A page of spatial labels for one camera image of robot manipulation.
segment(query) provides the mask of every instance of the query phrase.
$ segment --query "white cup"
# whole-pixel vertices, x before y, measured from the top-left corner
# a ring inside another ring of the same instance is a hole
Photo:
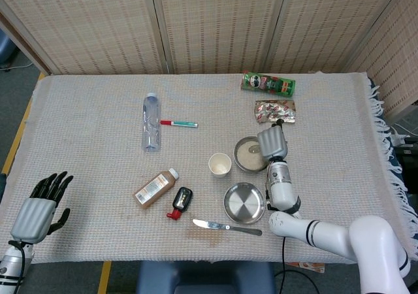
[[[217,178],[223,178],[231,169],[232,161],[226,154],[218,152],[209,159],[209,169]]]

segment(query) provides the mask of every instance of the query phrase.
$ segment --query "white bottle cap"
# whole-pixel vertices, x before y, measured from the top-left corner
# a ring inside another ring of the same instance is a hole
[[[171,173],[171,175],[173,175],[173,177],[177,180],[178,179],[178,173],[176,170],[174,170],[173,168],[169,169],[169,173]]]

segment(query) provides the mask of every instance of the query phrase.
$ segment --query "snack packet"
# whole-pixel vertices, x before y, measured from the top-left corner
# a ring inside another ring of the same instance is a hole
[[[293,95],[295,86],[294,80],[251,72],[244,73],[241,81],[242,90],[263,91],[286,97]]]
[[[259,123],[276,122],[278,119],[294,123],[296,118],[295,102],[293,100],[257,100],[254,115]]]

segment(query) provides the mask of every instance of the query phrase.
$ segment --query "tablecloth fringe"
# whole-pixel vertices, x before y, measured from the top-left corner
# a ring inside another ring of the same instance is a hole
[[[403,181],[396,175],[396,173],[402,173],[402,167],[395,167],[390,162],[390,159],[393,159],[394,157],[393,148],[391,142],[389,141],[390,129],[389,126],[387,126],[386,122],[380,118],[380,116],[383,114],[383,101],[379,101],[376,99],[377,94],[379,93],[378,89],[379,86],[371,88],[368,97],[372,106],[373,120],[376,127],[376,131],[379,136],[381,150],[386,158],[385,164],[387,170],[389,171],[388,175],[389,180],[392,184],[392,190],[394,191],[394,194],[398,197],[399,207],[402,211],[402,214],[407,219],[408,232],[410,233],[412,244],[415,250],[415,260],[417,260],[418,240],[416,239],[416,235],[418,235],[418,215],[408,203],[408,198],[406,197],[406,192],[408,191],[408,189],[406,188]]]

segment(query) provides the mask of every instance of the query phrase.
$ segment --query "pen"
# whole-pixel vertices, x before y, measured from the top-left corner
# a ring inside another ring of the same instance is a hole
[[[195,129],[197,128],[196,122],[161,120],[160,123],[163,125],[194,127]]]

